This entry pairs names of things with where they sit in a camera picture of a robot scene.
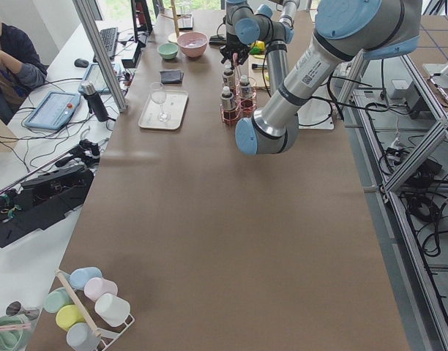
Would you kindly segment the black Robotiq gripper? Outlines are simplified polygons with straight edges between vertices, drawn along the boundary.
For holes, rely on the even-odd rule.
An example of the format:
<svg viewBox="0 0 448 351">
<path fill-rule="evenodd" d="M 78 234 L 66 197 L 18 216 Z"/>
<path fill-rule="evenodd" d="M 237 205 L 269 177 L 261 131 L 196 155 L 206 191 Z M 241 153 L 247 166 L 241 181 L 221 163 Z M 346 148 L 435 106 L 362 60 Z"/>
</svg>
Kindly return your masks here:
<svg viewBox="0 0 448 351">
<path fill-rule="evenodd" d="M 222 59 L 220 61 L 221 64 L 224 64 L 229 60 L 230 55 L 237 54 L 236 62 L 238 65 L 243 65 L 249 56 L 248 46 L 246 44 L 241 43 L 239 40 L 233 41 L 228 40 L 224 46 L 224 49 L 220 49 L 220 53 L 222 55 Z"/>
</svg>

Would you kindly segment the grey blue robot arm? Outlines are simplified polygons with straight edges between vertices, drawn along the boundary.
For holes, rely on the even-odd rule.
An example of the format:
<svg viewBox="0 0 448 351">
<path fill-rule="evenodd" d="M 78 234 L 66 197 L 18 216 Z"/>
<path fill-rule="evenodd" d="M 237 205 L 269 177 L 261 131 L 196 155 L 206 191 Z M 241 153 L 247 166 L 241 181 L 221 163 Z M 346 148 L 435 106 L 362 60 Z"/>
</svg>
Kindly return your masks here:
<svg viewBox="0 0 448 351">
<path fill-rule="evenodd" d="M 262 4 L 256 11 L 246 1 L 225 3 L 225 38 L 220 47 L 221 62 L 233 67 L 243 65 L 250 54 L 250 46 L 265 43 L 266 70 L 269 73 L 270 94 L 274 94 L 289 73 L 287 44 L 294 36 L 294 20 L 299 1 L 276 1 L 281 9 L 278 20 L 272 20 L 272 9 Z"/>
<path fill-rule="evenodd" d="M 419 41 L 421 1 L 321 1 L 310 45 L 293 69 L 287 45 L 294 36 L 298 1 L 282 1 L 282 15 L 261 5 L 252 11 L 246 1 L 225 3 L 227 42 L 223 55 L 237 53 L 257 40 L 266 43 L 271 98 L 235 128 L 236 144 L 244 154 L 279 154 L 294 144 L 298 111 L 342 62 L 358 53 L 368 60 L 389 59 L 413 52 Z"/>
</svg>

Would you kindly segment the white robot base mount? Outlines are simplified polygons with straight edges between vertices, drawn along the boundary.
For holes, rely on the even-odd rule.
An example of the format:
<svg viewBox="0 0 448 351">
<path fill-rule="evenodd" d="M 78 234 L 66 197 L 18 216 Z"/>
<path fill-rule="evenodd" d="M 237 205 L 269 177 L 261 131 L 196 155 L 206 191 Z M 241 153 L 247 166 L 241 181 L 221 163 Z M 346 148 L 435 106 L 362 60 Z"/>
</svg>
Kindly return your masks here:
<svg viewBox="0 0 448 351">
<path fill-rule="evenodd" d="M 330 102 L 312 99 L 297 112 L 299 128 L 333 130 L 335 125 L 332 113 L 333 108 Z"/>
</svg>

